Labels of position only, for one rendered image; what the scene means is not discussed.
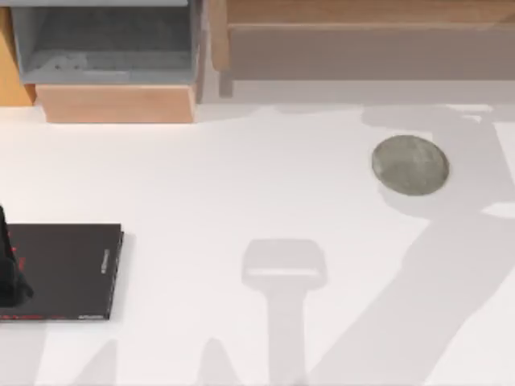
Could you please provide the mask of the black book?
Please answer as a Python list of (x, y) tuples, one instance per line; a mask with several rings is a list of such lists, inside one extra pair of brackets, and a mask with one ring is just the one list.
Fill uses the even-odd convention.
[(120, 224), (11, 224), (19, 271), (34, 290), (0, 322), (110, 319), (124, 232)]

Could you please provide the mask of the grey round coaster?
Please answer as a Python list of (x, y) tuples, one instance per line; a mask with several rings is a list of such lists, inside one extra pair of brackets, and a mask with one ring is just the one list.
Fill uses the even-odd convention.
[(380, 142), (372, 152), (371, 167), (382, 185), (408, 196), (435, 193), (451, 173), (447, 156), (436, 144), (407, 134)]

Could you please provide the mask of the wooden cupboard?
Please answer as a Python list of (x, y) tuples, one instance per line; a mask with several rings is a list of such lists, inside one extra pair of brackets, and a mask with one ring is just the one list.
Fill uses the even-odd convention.
[(19, 78), (10, 8), (0, 6), (0, 107), (29, 107), (35, 99), (35, 86)]

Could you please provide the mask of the wooden open shelf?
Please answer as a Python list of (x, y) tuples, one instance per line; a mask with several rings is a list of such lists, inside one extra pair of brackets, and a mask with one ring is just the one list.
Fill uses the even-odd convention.
[(515, 0), (206, 0), (235, 80), (515, 80)]

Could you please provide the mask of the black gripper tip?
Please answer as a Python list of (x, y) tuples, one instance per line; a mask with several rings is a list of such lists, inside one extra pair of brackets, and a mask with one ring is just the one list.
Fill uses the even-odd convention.
[(34, 297), (15, 257), (3, 207), (0, 205), (0, 308), (15, 308)]

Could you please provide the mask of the grey pierced drawer inside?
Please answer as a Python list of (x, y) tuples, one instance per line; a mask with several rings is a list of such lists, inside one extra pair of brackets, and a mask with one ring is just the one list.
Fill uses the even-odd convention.
[(25, 84), (190, 84), (203, 0), (0, 0)]

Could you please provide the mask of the pale wooden drawer front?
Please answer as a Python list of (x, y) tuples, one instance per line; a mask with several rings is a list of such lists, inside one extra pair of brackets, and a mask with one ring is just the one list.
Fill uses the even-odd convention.
[(38, 84), (50, 123), (192, 123), (195, 85)]

